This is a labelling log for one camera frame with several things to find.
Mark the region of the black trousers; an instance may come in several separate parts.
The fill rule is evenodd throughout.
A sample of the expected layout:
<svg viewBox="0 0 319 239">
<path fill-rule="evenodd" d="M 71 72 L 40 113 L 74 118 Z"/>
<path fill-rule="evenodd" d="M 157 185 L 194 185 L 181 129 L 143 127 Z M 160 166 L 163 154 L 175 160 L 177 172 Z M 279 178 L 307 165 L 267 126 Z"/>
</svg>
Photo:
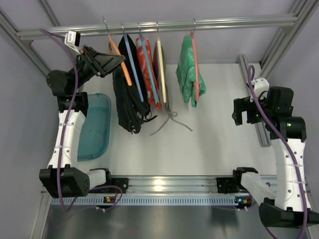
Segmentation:
<svg viewBox="0 0 319 239">
<path fill-rule="evenodd" d="M 136 86 L 128 86 L 122 67 L 113 73 L 113 89 L 116 97 L 118 124 L 130 133 L 139 133 L 142 124 L 153 121 L 150 105 L 141 102 Z"/>
</svg>

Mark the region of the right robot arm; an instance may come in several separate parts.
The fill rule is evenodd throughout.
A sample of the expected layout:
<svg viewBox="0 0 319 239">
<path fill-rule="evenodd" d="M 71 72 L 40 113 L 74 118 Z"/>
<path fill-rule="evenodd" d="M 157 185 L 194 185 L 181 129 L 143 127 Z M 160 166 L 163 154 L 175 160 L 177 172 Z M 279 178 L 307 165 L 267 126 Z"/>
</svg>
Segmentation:
<svg viewBox="0 0 319 239">
<path fill-rule="evenodd" d="M 277 191 L 274 193 L 252 167 L 238 167 L 233 177 L 242 189 L 246 189 L 259 206 L 261 222 L 266 227 L 299 228 L 319 223 L 318 213 L 312 211 L 307 199 L 304 175 L 304 148 L 306 124 L 302 117 L 292 115 L 294 92 L 290 88 L 270 87 L 265 99 L 259 99 L 264 118 L 250 97 L 235 99 L 232 118 L 236 125 L 243 123 L 271 122 L 266 126 L 275 153 Z"/>
</svg>

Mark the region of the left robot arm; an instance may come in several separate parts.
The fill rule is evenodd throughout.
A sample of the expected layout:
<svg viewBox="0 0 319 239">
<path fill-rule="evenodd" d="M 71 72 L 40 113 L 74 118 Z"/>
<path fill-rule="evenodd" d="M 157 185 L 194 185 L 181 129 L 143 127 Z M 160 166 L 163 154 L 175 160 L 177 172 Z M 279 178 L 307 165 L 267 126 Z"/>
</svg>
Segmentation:
<svg viewBox="0 0 319 239">
<path fill-rule="evenodd" d="M 81 129 L 89 108 L 88 94 L 78 88 L 93 76 L 111 74 L 124 60 L 123 55 L 100 53 L 84 45 L 74 68 L 48 73 L 47 84 L 57 98 L 59 125 L 52 157 L 47 168 L 40 170 L 39 179 L 53 198 L 85 197 L 108 181 L 106 168 L 84 172 L 77 167 Z"/>
</svg>

